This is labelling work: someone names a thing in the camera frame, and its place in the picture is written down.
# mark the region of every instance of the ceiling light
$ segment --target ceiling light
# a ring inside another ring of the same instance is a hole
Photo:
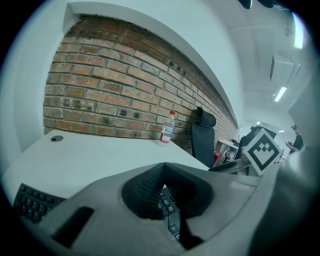
[[[298,16],[293,12],[294,20],[294,47],[302,49],[304,46],[304,25]]]
[[[274,99],[275,102],[278,102],[278,101],[281,99],[281,97],[282,97],[282,95],[284,95],[286,89],[287,89],[287,87],[282,87],[282,88],[280,89],[277,97],[275,97],[275,99]]]

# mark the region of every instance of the chair headrest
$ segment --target chair headrest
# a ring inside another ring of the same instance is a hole
[[[216,125],[216,118],[213,114],[210,114],[198,106],[197,123],[203,127],[212,128]]]

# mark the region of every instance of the keyboard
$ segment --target keyboard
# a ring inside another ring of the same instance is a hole
[[[176,201],[167,187],[162,189],[160,196],[158,207],[162,210],[164,223],[171,234],[179,240],[180,213]],[[46,214],[64,200],[66,199],[43,193],[22,183],[15,196],[13,209],[18,215],[38,224]]]
[[[25,184],[21,184],[16,193],[13,209],[18,215],[38,224],[54,207],[65,198],[43,193]]]

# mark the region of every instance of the bottle label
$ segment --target bottle label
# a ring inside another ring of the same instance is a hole
[[[160,136],[160,141],[164,143],[168,143],[170,141],[171,135],[174,130],[163,127],[162,134]]]

